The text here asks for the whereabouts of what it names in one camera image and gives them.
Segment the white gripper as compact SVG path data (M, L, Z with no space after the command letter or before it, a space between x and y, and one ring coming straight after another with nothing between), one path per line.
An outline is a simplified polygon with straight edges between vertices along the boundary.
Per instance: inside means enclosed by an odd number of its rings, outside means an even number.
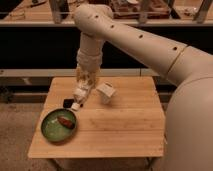
M73 93L73 97L76 103L74 102L72 104L71 109L78 111L80 108L80 104L78 103L84 103L94 87L95 81L92 78L78 78L77 85Z

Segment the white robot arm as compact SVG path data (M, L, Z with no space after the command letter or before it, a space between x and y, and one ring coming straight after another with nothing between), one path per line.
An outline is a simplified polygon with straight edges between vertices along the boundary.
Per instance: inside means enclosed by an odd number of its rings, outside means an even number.
M213 171L213 55L112 19L106 5L82 4L77 66L94 76L108 41L177 86L166 110L163 171Z

